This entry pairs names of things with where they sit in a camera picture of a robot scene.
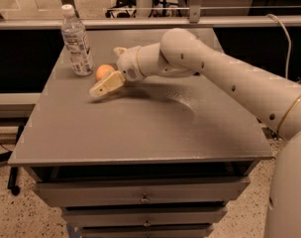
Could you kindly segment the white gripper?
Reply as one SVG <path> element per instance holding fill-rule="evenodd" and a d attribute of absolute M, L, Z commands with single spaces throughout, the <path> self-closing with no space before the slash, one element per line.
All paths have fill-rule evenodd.
<path fill-rule="evenodd" d="M 113 52 L 118 60 L 116 62 L 119 71 L 108 70 L 103 77 L 89 90 L 92 97 L 102 97 L 125 84 L 125 81 L 140 81 L 145 78 L 138 65 L 138 52 L 140 47 L 117 47 Z"/>

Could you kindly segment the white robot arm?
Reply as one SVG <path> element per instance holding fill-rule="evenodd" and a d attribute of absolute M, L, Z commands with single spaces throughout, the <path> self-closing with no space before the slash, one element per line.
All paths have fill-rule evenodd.
<path fill-rule="evenodd" d="M 90 89 L 102 97 L 127 81 L 199 72 L 286 141 L 276 161 L 263 238 L 301 238 L 301 84 L 220 53 L 184 29 L 148 46 L 116 48 L 117 67 Z"/>

